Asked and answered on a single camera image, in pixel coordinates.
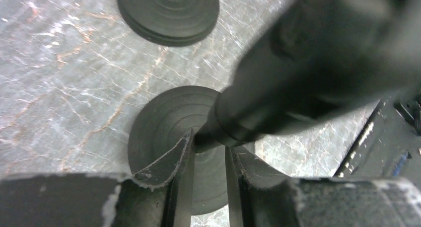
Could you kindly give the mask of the black microphone stand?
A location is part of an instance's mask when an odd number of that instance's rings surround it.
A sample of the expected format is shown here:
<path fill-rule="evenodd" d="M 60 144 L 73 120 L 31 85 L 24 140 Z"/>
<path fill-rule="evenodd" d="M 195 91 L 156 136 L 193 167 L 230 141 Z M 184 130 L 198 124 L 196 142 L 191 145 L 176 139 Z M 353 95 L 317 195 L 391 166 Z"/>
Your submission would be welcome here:
<path fill-rule="evenodd" d="M 131 128 L 117 211 L 141 221 L 134 173 L 194 131 L 192 214 L 228 205 L 226 148 L 292 135 L 373 101 L 421 94 L 421 0 L 295 0 L 255 41 L 222 92 L 170 89 Z M 418 227 L 404 177 L 290 177 L 296 227 Z"/>
<path fill-rule="evenodd" d="M 125 23 L 140 37 L 163 46 L 202 41 L 213 31 L 219 0 L 117 0 Z"/>

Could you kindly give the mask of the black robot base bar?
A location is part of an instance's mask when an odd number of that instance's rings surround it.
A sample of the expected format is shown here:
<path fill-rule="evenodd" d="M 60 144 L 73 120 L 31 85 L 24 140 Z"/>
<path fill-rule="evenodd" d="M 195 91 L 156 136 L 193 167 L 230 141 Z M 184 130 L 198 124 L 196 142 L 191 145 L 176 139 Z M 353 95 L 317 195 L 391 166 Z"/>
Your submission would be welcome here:
<path fill-rule="evenodd" d="M 336 177 L 404 177 L 421 186 L 421 95 L 379 101 Z"/>

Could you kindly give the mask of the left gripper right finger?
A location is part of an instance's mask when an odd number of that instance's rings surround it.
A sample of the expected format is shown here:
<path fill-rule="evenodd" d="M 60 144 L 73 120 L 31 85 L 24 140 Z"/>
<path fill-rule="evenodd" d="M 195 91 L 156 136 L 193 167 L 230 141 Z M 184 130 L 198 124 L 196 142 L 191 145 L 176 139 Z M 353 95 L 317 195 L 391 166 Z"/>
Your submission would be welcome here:
<path fill-rule="evenodd" d="M 296 226 L 289 178 L 244 147 L 226 148 L 229 223 L 232 227 Z"/>

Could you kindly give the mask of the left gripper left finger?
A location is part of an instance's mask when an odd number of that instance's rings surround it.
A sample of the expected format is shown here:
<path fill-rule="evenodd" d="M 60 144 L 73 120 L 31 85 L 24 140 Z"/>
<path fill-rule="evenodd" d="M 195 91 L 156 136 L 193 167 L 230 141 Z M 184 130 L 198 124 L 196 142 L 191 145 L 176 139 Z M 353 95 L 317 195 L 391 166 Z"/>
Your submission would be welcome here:
<path fill-rule="evenodd" d="M 134 173 L 141 226 L 190 226 L 194 169 L 194 131 L 189 129 L 169 151 Z"/>

